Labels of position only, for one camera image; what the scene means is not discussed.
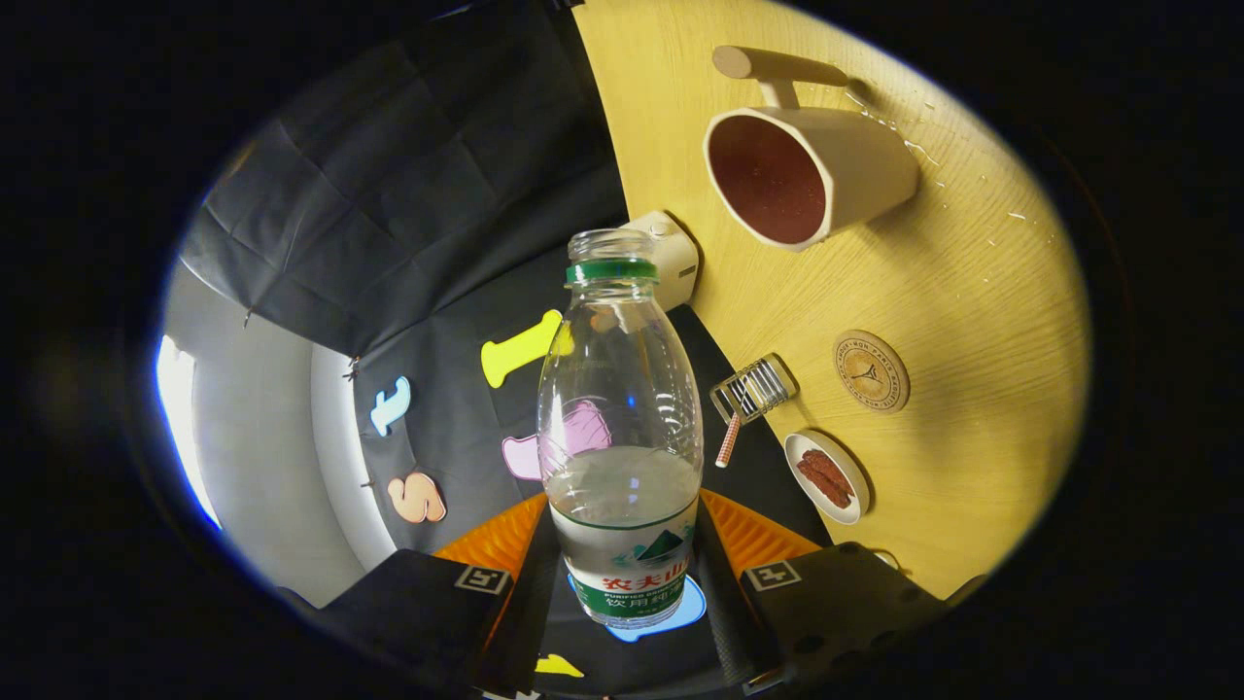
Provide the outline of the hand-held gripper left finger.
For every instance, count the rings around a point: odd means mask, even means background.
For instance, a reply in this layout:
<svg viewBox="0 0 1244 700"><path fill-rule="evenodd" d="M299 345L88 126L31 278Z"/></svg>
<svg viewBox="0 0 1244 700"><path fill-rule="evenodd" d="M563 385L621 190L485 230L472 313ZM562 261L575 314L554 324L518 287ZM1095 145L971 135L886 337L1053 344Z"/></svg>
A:
<svg viewBox="0 0 1244 700"><path fill-rule="evenodd" d="M535 688L559 561L537 495L433 555L396 550L325 606L277 592L315 629L430 698L511 696Z"/></svg>

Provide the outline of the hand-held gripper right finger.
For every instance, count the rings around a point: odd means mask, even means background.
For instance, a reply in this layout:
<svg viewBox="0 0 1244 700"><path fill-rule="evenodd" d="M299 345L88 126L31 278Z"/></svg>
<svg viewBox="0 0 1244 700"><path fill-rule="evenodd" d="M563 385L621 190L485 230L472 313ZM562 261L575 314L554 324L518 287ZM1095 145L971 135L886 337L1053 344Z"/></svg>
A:
<svg viewBox="0 0 1244 700"><path fill-rule="evenodd" d="M938 598L894 555L814 545L708 489L699 494L695 579L725 683L745 694L814 694L872 666L984 584Z"/></svg>

